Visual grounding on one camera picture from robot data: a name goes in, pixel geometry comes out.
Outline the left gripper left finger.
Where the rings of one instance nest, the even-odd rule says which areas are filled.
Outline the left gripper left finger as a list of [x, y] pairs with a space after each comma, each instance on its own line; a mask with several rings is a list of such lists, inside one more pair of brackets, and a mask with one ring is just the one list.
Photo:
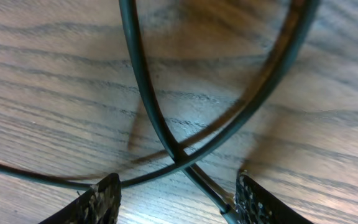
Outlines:
[[120, 205], [121, 181], [112, 173], [40, 224], [116, 224]]

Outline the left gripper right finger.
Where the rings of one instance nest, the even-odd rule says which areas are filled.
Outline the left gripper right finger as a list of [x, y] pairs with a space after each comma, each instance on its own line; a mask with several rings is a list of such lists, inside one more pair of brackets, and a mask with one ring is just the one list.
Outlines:
[[236, 212], [245, 224], [313, 224], [259, 185], [245, 172], [236, 179]]

